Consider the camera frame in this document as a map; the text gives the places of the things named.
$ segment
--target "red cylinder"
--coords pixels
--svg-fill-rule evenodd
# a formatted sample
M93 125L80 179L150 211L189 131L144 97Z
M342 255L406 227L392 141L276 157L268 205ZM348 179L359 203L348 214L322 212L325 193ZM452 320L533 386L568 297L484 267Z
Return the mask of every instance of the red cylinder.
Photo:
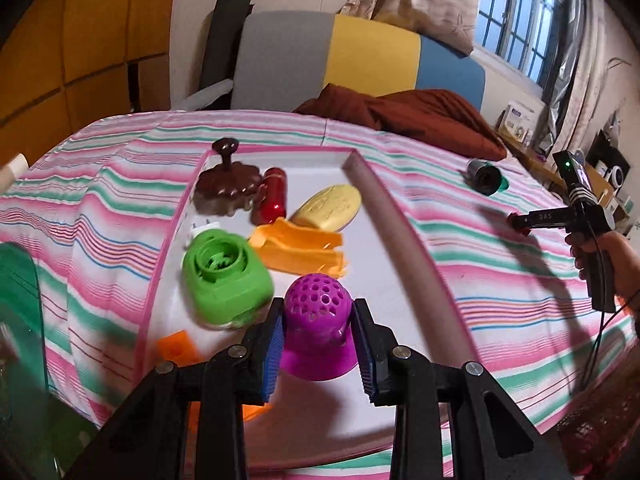
M251 222L273 224L279 217L287 217L287 174L280 168L269 168L255 195Z

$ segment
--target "orange plastic piece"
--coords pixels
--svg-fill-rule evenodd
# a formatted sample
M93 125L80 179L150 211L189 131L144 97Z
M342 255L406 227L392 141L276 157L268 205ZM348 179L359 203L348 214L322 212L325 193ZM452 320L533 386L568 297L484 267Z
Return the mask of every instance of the orange plastic piece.
M178 366L190 366L204 361L186 330L180 330L180 332L163 337L156 344L158 345L158 354L162 360L173 361ZM244 404L242 406L242 420L245 422L251 420L268 409L270 409L268 404L264 406L247 406ZM192 402L188 421L188 427L192 433L198 431L199 419L200 403Z
M249 238L249 245L270 269L300 275L322 272L333 278L345 275L344 253L333 250L341 244L340 233L299 227L284 218L257 227Z
M186 330L159 339L158 354L165 361L173 361L178 366L189 366L204 361Z
M273 224L258 226L249 238L251 247L259 248L268 239L296 249L333 249L342 245L342 235L313 227L300 227L284 218Z

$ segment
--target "window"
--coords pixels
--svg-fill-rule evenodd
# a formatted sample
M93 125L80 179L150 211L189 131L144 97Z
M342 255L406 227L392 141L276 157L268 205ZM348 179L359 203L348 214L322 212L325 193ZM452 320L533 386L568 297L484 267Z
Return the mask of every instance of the window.
M562 0L480 0L476 44L544 88L561 18Z

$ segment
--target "screw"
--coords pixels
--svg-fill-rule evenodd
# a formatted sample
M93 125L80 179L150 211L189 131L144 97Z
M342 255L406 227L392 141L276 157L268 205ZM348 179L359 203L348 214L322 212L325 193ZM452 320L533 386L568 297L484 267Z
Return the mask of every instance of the screw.
M471 361L465 365L465 371L469 375L475 375L476 377L478 377L482 375L482 372L484 372L484 368L482 368L482 365L480 363Z
M156 365L156 372L159 374L167 374L174 369L174 364L171 361L162 361Z
M398 359L408 359L411 357L411 349L408 346L396 346L391 353Z
M226 351L233 358L241 358L246 355L246 348L242 345L233 345L229 347L229 350Z

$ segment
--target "yellow soap bar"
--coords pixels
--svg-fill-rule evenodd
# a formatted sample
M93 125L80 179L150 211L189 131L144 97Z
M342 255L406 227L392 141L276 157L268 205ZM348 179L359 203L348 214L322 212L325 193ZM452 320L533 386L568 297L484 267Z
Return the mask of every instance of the yellow soap bar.
M357 188L349 184L329 186L303 203L291 221L303 227L339 231L353 220L361 204Z

